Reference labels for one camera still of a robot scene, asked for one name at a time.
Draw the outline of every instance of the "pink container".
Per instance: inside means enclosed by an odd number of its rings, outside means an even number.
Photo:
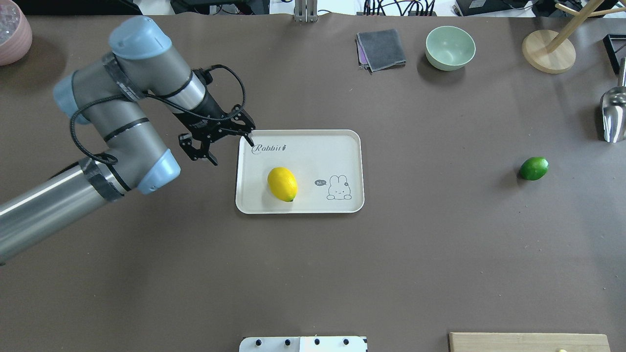
[[[19,11],[19,24],[15,33],[7,39],[4,43],[0,44],[0,66],[14,63],[26,55],[28,49],[30,49],[33,43],[33,32],[31,31],[31,25],[28,24],[24,13],[20,10],[19,6],[11,0],[0,0],[0,6],[12,4]]]

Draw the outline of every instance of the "lime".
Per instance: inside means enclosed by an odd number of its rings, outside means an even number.
[[[532,157],[526,160],[520,168],[520,176],[529,181],[542,178],[548,172],[548,161],[544,157]]]
[[[286,167],[275,167],[267,175],[267,184],[272,194],[283,202],[293,202],[298,193],[294,174]]]

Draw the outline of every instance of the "light blue cap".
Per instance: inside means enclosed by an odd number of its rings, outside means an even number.
[[[161,55],[172,47],[172,40],[146,16],[124,21],[109,36],[113,53],[128,60],[142,60]]]
[[[54,96],[54,101],[59,106],[61,111],[72,117],[74,113],[78,110],[78,106],[76,105],[76,99],[74,99],[74,88],[72,87],[72,79],[74,78],[74,71],[71,75],[63,78],[59,83],[54,86],[52,90],[52,95]],[[76,118],[76,122],[82,125],[88,125],[89,120],[87,120],[83,114],[78,115]]]
[[[143,194],[150,194],[180,175],[180,166],[171,150],[167,150],[139,182],[137,189]]]

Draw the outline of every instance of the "green bowl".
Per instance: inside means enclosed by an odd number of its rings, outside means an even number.
[[[426,37],[426,58],[431,65],[443,71],[454,71],[465,66],[476,54],[472,37],[461,28],[442,26]]]

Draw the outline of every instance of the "bunny drawing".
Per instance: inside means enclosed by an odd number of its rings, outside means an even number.
[[[345,175],[331,176],[331,186],[328,187],[328,196],[326,199],[352,199],[348,179]]]

